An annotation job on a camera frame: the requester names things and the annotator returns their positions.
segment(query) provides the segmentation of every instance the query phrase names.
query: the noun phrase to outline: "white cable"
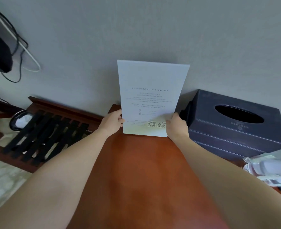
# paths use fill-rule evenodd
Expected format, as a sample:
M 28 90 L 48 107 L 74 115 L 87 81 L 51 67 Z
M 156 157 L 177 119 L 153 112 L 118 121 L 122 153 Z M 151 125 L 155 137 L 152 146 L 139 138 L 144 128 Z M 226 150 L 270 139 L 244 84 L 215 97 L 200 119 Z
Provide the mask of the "white cable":
M 6 28 L 6 30 L 12 35 L 12 37 L 17 40 L 16 36 L 13 34 L 13 32 L 7 27 L 7 25 L 4 23 L 4 21 L 0 18 L 0 22 L 2 23 L 2 25 Z M 21 43 L 21 41 L 19 40 L 19 44 L 21 45 L 21 47 L 26 51 L 26 53 L 32 58 L 32 60 L 37 64 L 38 66 L 38 70 L 29 70 L 25 67 L 23 67 L 25 70 L 28 71 L 32 71 L 32 72 L 39 72 L 41 70 L 41 66 L 38 63 L 38 61 L 32 56 L 32 54 L 29 52 L 29 50 L 27 50 L 27 48 Z

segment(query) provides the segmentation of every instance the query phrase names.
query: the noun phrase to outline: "tissue box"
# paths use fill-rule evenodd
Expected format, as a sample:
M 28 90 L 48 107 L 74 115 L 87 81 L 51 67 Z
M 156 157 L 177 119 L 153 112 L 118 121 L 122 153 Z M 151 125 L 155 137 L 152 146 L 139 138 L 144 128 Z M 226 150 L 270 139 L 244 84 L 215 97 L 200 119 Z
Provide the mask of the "tissue box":
M 192 140 L 225 159 L 281 149 L 277 108 L 198 90 L 180 117 L 186 120 Z

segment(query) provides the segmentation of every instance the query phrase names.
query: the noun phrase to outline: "gray wall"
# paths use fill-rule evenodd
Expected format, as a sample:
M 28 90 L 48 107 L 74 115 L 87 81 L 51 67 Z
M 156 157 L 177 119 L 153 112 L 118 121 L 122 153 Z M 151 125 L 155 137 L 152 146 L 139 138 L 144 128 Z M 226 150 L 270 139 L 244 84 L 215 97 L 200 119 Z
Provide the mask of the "gray wall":
M 281 0 L 0 0 L 0 11 L 43 67 L 18 84 L 0 75 L 17 106 L 32 95 L 105 115 L 127 59 L 190 64 L 178 109 L 201 88 L 281 110 Z

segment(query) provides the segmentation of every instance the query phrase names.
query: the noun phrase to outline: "hand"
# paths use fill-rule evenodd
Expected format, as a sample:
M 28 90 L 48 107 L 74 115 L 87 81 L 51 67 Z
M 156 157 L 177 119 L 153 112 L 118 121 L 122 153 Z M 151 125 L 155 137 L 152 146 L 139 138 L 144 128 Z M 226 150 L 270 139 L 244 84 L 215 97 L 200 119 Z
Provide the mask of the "hand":
M 122 127 L 122 123 L 125 122 L 125 120 L 120 116 L 121 113 L 121 109 L 109 113 L 105 118 L 102 119 L 97 130 L 103 132 L 107 137 L 116 133 L 118 129 Z
M 172 141 L 181 137 L 189 138 L 186 121 L 182 120 L 177 112 L 173 114 L 171 120 L 166 120 L 166 132 Z

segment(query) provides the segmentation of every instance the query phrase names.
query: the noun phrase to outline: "wooden desk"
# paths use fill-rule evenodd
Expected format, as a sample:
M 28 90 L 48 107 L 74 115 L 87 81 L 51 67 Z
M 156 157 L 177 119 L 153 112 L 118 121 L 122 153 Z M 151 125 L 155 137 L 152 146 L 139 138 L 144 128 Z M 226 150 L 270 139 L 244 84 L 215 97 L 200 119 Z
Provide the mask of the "wooden desk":
M 228 227 L 169 138 L 119 130 L 105 142 L 67 228 Z

